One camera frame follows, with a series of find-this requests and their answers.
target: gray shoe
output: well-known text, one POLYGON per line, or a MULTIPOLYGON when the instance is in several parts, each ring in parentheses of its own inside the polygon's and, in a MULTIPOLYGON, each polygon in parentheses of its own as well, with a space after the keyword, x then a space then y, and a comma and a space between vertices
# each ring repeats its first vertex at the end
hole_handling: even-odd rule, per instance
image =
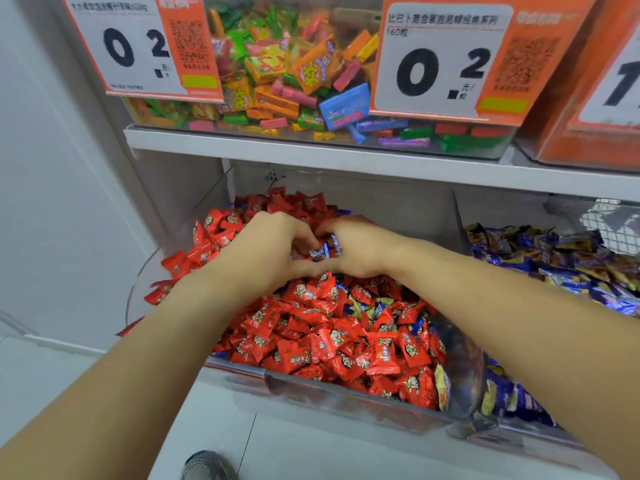
POLYGON ((180 480, 237 480, 236 471, 215 451, 198 451, 184 464, 180 480))

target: pile of red candy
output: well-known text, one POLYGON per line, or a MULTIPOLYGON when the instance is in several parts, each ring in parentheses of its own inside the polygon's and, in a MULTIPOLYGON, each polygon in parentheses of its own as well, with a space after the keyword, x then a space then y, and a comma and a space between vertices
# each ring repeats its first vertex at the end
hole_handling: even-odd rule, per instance
MULTIPOLYGON (((204 225, 196 222, 193 247, 162 261, 172 279, 154 283, 156 289, 145 300, 158 305, 178 280, 215 258, 261 210, 286 212, 314 230, 324 220, 348 213, 325 204, 322 194, 287 195, 284 187, 238 198, 228 209, 212 209, 204 225)), ((312 256, 339 253, 332 236, 312 256)), ((445 410, 450 394, 442 367, 445 350, 429 320, 436 313, 389 276, 363 280, 325 273, 292 280, 238 312, 212 355, 445 410)))

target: white price label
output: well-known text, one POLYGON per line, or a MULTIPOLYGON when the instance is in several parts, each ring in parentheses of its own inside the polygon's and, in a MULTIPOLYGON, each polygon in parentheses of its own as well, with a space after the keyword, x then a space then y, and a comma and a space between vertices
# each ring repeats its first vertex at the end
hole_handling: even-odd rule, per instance
POLYGON ((393 3, 380 47, 380 111, 476 118, 510 5, 393 3))
POLYGON ((583 123, 640 126, 640 24, 580 112, 583 123))
POLYGON ((188 94, 155 0, 65 1, 110 90, 188 94))

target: wire grid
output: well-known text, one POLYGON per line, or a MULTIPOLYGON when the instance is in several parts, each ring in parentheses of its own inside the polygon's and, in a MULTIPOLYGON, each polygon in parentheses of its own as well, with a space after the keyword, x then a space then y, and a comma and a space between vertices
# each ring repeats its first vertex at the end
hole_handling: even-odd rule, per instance
POLYGON ((640 253, 640 209, 599 198, 581 215, 580 222, 589 230, 599 230, 609 249, 629 255, 640 253))

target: price tag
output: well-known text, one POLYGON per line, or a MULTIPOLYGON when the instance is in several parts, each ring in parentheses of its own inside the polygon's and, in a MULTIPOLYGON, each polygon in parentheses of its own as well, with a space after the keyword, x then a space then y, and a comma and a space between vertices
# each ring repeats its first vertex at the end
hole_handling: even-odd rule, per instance
POLYGON ((582 108, 581 123, 640 129, 640 23, 582 108))
POLYGON ((223 102, 202 0, 64 0, 107 94, 223 102))
POLYGON ((512 15, 509 5, 393 3, 380 48, 380 67, 389 69, 378 73, 375 107, 477 118, 512 15))
POLYGON ((595 0, 384 0, 370 113, 519 126, 595 0))

